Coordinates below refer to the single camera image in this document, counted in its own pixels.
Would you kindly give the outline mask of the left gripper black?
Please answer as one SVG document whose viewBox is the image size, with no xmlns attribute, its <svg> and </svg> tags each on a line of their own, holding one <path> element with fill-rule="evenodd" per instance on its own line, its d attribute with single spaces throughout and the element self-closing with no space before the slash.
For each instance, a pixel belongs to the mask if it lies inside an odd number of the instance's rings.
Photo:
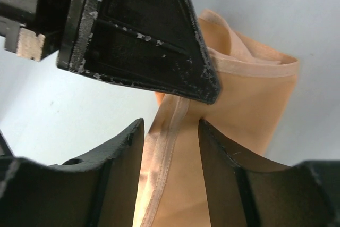
<svg viewBox="0 0 340 227">
<path fill-rule="evenodd" d="M 59 50 L 71 0 L 1 0 L 3 48 L 41 61 Z"/>
</svg>

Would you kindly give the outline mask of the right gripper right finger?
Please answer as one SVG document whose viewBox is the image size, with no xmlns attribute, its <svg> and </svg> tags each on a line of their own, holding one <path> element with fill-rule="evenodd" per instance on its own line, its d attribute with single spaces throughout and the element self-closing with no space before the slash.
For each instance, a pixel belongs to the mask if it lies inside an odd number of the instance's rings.
<svg viewBox="0 0 340 227">
<path fill-rule="evenodd" d="M 279 164 L 205 120 L 198 135 L 212 226 L 339 226 L 339 161 Z"/>
</svg>

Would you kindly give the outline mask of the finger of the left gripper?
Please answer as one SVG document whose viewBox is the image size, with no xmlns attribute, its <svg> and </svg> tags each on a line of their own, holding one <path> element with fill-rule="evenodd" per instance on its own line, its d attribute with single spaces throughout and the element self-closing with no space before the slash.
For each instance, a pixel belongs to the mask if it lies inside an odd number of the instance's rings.
<svg viewBox="0 0 340 227">
<path fill-rule="evenodd" d="M 191 0 L 71 0 L 56 64 L 206 104 L 220 92 Z"/>
</svg>

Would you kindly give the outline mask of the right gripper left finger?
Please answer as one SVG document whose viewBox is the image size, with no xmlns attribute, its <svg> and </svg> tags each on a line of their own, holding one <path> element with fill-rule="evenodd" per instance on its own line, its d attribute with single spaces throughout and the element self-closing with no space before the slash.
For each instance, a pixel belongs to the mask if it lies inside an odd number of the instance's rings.
<svg viewBox="0 0 340 227">
<path fill-rule="evenodd" d="M 61 165 L 1 156 L 1 226 L 132 226 L 144 132 L 137 119 Z"/>
</svg>

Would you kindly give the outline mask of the peach satin napkin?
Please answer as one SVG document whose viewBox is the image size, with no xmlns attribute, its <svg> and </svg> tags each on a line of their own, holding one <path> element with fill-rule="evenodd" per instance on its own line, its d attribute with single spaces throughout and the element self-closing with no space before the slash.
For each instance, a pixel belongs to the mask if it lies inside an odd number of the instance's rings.
<svg viewBox="0 0 340 227">
<path fill-rule="evenodd" d="M 209 105 L 157 94 L 146 135 L 134 226 L 210 226 L 198 139 L 200 119 L 262 155 L 296 85 L 299 60 L 241 33 L 211 10 L 198 22 L 221 84 Z"/>
</svg>

